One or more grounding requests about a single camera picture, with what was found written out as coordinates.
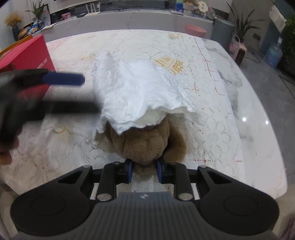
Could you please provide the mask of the grey pedal trash can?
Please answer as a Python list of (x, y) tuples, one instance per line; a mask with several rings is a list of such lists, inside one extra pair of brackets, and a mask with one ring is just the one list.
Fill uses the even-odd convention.
[(229, 50), (235, 25), (228, 20), (216, 18), (213, 23), (211, 40), (218, 42), (226, 51)]

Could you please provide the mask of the pink waste bin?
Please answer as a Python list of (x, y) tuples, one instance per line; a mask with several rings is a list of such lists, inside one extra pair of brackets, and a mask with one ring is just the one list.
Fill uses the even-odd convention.
[(204, 38), (207, 34), (207, 31), (195, 25), (185, 25), (185, 33), (195, 37)]

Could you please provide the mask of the white fluffy towel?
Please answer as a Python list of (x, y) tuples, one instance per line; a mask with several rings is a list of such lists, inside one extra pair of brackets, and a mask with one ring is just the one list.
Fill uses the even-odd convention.
[(127, 62), (102, 52), (96, 56), (92, 75), (91, 92), (100, 112), (87, 121), (87, 143), (104, 133), (107, 123), (122, 134), (159, 124), (167, 114), (184, 116), (197, 127), (207, 122), (182, 79), (150, 60)]

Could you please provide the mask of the hanging white paper calendar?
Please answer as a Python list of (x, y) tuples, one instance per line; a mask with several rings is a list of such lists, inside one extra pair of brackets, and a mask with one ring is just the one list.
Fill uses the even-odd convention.
[(280, 13), (280, 11), (275, 5), (273, 5), (270, 8), (269, 17), (272, 20), (272, 22), (275, 24), (278, 31), (282, 32), (286, 26), (287, 20), (284, 18), (284, 16)]

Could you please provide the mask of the white wifi router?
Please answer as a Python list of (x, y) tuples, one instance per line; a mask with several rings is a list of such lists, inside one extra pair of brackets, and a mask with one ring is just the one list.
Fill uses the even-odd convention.
[(100, 3), (95, 4), (94, 2), (92, 3), (87, 3), (86, 4), (86, 15), (85, 16), (96, 16), (100, 14)]

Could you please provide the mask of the red gift box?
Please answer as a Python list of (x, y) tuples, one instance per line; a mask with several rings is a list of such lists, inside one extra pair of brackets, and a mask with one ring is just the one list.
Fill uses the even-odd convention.
[[(18, 45), (1, 58), (1, 73), (36, 68), (55, 71), (43, 35), (33, 37), (31, 40)], [(22, 99), (43, 99), (48, 89), (49, 85), (43, 83), (37, 87), (22, 90), (17, 93), (17, 97)]]

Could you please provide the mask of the white marble tv cabinet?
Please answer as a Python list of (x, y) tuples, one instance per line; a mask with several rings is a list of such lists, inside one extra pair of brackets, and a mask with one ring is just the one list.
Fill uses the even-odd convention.
[(206, 30), (206, 39), (211, 38), (213, 22), (203, 18), (173, 15), (170, 11), (133, 9), (131, 11), (104, 11), (98, 15), (64, 20), (50, 28), (33, 34), (43, 35), (46, 42), (88, 32), (104, 30), (166, 30), (185, 32), (185, 25), (195, 25)]

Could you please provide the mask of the dried flowers in dark vase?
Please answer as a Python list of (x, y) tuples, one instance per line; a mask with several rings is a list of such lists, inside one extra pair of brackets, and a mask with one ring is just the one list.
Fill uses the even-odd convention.
[(16, 12), (10, 13), (4, 20), (4, 23), (11, 27), (13, 38), (16, 42), (18, 41), (18, 35), (20, 34), (20, 29), (18, 27), (19, 22), (21, 22), (21, 17)]

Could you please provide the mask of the orange storage box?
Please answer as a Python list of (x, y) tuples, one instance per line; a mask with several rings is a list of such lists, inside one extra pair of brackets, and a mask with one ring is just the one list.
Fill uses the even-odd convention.
[(33, 38), (32, 35), (28, 35), (26, 37), (24, 37), (23, 39), (15, 42), (14, 44), (10, 45), (9, 47), (7, 47), (6, 49), (2, 50), (0, 52), (0, 58), (3, 58), (5, 55), (8, 54), (8, 52), (10, 52), (12, 49), (14, 49), (15, 47), (17, 47), (18, 45), (28, 41), (28, 40), (31, 40)]

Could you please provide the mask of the green plant in glass vase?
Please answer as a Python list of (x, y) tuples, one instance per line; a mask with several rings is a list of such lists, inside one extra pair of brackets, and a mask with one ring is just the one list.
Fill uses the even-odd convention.
[(51, 16), (49, 12), (49, 6), (46, 1), (31, 1), (31, 9), (26, 12), (34, 15), (34, 22), (37, 23), (38, 29), (42, 30), (46, 26), (51, 24)]

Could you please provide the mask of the teddy bear on cabinet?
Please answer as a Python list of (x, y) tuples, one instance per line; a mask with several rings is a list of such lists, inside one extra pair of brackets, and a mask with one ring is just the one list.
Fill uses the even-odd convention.
[(189, 11), (195, 10), (195, 4), (193, 0), (185, 0), (183, 3), (183, 8)]

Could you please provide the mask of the pink space heater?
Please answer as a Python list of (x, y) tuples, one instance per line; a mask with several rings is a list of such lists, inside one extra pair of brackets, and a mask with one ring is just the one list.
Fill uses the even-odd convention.
[(232, 36), (230, 42), (230, 55), (238, 66), (241, 66), (244, 57), (246, 56), (247, 48), (240, 42), (240, 38), (237, 35)]

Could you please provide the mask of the brown plush toy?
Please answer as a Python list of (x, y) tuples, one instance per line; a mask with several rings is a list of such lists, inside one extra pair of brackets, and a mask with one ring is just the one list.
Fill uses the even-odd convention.
[(159, 158), (165, 162), (182, 163), (188, 151), (184, 126), (183, 118), (168, 114), (159, 124), (130, 128), (122, 134), (107, 123), (105, 136), (121, 157), (141, 166), (151, 165)]

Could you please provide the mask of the green floor plant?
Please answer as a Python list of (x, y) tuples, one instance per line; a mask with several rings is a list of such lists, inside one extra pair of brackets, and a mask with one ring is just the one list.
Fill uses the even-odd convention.
[(240, 42), (244, 42), (244, 37), (246, 33), (251, 29), (260, 29), (260, 27), (257, 27), (254, 23), (265, 21), (264, 19), (251, 19), (251, 16), (255, 12), (255, 9), (253, 9), (246, 17), (244, 17), (244, 13), (237, 12), (237, 9), (234, 4), (226, 3), (228, 7), (230, 8), (230, 12), (233, 14), (235, 25), (235, 33), (237, 37), (239, 38)]

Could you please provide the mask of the blue water jug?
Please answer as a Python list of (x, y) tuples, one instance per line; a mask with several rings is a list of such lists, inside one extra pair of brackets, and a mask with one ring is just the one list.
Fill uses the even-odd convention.
[(271, 66), (272, 68), (276, 68), (278, 63), (282, 58), (282, 38), (279, 37), (276, 44), (271, 44), (268, 48), (264, 61)]

